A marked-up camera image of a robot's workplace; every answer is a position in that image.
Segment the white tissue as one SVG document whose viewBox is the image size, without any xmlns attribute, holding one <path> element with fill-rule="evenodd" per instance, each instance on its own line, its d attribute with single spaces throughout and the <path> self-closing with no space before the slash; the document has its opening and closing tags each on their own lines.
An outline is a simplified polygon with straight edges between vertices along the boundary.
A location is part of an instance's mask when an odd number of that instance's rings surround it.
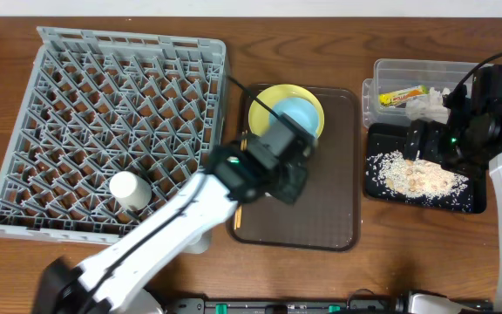
<svg viewBox="0 0 502 314">
<path fill-rule="evenodd" d="M 444 106 L 444 97 L 450 93 L 448 88 L 439 91 L 431 87 L 424 96 L 419 96 L 406 103 L 405 114 L 410 120 L 425 119 L 445 124 L 449 118 L 450 110 Z"/>
</svg>

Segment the green orange snack wrapper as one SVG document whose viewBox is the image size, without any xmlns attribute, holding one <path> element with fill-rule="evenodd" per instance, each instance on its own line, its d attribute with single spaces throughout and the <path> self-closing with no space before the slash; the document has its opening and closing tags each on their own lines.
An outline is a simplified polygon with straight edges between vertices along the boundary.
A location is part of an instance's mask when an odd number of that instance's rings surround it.
<svg viewBox="0 0 502 314">
<path fill-rule="evenodd" d="M 382 93 L 378 96 L 378 100 L 381 106 L 399 106 L 409 100 L 424 96 L 428 93 L 429 89 L 425 85 L 416 85 L 394 92 Z"/>
</svg>

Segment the wooden chopstick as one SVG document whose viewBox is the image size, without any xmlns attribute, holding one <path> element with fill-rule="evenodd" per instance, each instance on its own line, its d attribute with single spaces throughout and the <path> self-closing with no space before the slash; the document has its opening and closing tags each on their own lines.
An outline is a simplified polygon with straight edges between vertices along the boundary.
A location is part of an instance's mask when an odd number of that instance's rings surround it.
<svg viewBox="0 0 502 314">
<path fill-rule="evenodd" d="M 241 140 L 241 142 L 240 142 L 240 149 L 241 150 L 246 149 L 247 142 L 248 141 L 246 139 Z M 234 213 L 234 226 L 233 226 L 234 230 L 237 230 L 241 226 L 241 214 L 242 214 L 242 205 L 240 205 Z"/>
</svg>

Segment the yellow round plate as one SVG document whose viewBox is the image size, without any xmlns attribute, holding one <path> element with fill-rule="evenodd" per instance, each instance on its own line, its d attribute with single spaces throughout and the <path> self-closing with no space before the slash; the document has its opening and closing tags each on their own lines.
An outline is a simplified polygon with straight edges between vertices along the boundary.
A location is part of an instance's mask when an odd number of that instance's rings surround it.
<svg viewBox="0 0 502 314">
<path fill-rule="evenodd" d="M 324 111 L 320 101 L 312 92 L 298 85 L 283 84 L 270 86 L 258 94 L 258 99 L 271 110 L 281 99 L 291 97 L 306 99 L 314 105 L 320 115 L 320 126 L 317 128 L 317 134 L 320 136 L 324 128 Z M 248 124 L 252 133 L 263 135 L 274 122 L 275 116 L 271 112 L 257 101 L 252 102 L 248 112 Z"/>
</svg>

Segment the light blue bowl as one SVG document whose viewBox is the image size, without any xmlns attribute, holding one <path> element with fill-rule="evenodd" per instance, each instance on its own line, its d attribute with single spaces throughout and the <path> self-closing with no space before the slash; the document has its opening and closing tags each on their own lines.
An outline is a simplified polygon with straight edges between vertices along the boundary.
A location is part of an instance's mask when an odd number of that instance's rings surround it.
<svg viewBox="0 0 502 314">
<path fill-rule="evenodd" d="M 308 100 L 297 97 L 284 98 L 275 103 L 272 110 L 279 116 L 288 115 L 308 133 L 316 138 L 319 137 L 317 128 L 320 126 L 320 115 Z"/>
</svg>

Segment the white cup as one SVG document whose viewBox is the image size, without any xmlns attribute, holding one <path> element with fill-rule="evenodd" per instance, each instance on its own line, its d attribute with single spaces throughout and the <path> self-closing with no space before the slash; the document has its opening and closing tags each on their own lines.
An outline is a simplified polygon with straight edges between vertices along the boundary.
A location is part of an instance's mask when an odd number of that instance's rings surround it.
<svg viewBox="0 0 502 314">
<path fill-rule="evenodd" d="M 133 211 L 145 208 L 152 198 L 151 186 L 128 171 L 116 173 L 110 179 L 109 189 L 122 208 Z"/>
</svg>

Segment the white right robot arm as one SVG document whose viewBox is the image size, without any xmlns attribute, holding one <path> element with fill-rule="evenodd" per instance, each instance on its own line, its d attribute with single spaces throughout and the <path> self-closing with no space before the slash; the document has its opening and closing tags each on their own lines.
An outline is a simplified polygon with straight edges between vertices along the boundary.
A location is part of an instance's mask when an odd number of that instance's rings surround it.
<svg viewBox="0 0 502 314">
<path fill-rule="evenodd" d="M 408 129 L 403 157 L 427 160 L 474 180 L 489 174 L 499 227 L 499 280 L 494 310 L 502 312 L 502 108 L 447 124 L 418 119 Z"/>
</svg>

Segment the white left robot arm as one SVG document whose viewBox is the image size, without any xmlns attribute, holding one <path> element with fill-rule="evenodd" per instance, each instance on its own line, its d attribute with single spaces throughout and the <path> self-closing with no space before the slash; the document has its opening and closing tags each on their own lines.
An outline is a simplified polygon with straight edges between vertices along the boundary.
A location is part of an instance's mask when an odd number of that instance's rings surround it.
<svg viewBox="0 0 502 314">
<path fill-rule="evenodd" d="M 265 194 L 293 203 L 306 180 L 314 136 L 263 134 L 217 146 L 207 166 L 157 212 L 112 246 L 41 274 L 35 313 L 126 313 L 146 284 L 191 242 Z"/>
</svg>

